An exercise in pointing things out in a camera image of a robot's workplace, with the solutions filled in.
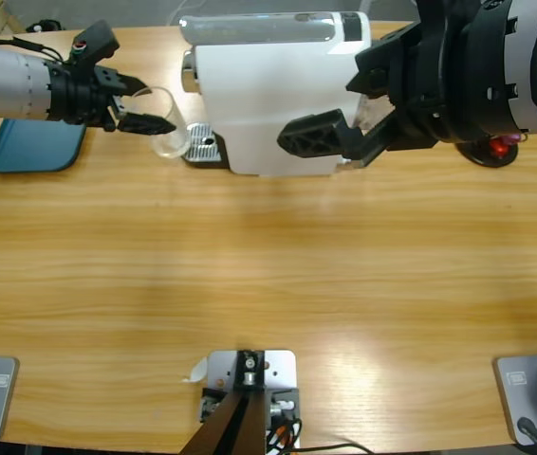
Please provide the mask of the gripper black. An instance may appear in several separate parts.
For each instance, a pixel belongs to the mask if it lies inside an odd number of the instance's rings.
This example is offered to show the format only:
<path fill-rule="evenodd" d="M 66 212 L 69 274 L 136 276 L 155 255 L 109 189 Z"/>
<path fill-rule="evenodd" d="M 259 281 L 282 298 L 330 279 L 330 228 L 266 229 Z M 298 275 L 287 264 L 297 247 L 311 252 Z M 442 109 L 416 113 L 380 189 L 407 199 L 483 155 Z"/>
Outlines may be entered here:
<path fill-rule="evenodd" d="M 131 97 L 147 87 L 138 78 L 98 65 L 94 67 L 95 77 L 83 79 L 73 76 L 65 64 L 46 61 L 46 68 L 50 92 L 50 105 L 46 109 L 48 120 L 104 128 L 107 133 L 121 131 L 143 136 L 170 134 L 176 129 L 169 120 L 131 112 L 124 107 L 120 97 L 106 94 Z"/>
<path fill-rule="evenodd" d="M 339 155 L 367 167 L 389 146 L 425 149 L 439 139 L 436 127 L 445 102 L 444 1 L 418 1 L 419 20 L 393 31 L 355 57 L 358 72 L 346 90 L 368 99 L 388 96 L 395 113 L 364 133 L 348 126 L 341 109 L 297 118 L 277 138 L 278 145 L 300 158 Z"/>

